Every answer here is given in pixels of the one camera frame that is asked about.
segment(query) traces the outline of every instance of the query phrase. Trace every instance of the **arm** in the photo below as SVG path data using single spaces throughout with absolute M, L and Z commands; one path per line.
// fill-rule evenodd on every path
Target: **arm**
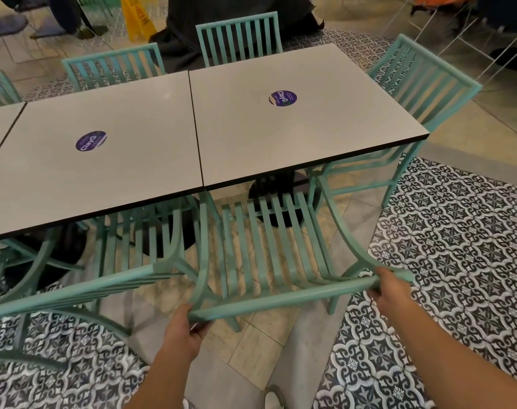
M 164 341 L 154 357 L 145 380 L 124 409 L 171 409 L 183 405 L 190 363 L 198 356 L 210 324 L 190 331 L 189 305 L 180 306 L 164 333 Z
M 369 291 L 412 359 L 439 409 L 517 407 L 517 381 L 444 331 L 410 297 L 410 285 L 378 268 Z

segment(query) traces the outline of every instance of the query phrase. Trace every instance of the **sticker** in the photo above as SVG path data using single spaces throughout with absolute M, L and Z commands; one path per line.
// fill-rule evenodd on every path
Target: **sticker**
M 288 90 L 279 90 L 272 93 L 269 100 L 276 106 L 289 106 L 296 102 L 296 95 Z
M 91 151 L 101 146 L 103 142 L 105 142 L 105 139 L 107 139 L 107 134 L 101 130 L 96 130 L 95 132 L 87 133 L 77 140 L 75 148 L 82 152 Z

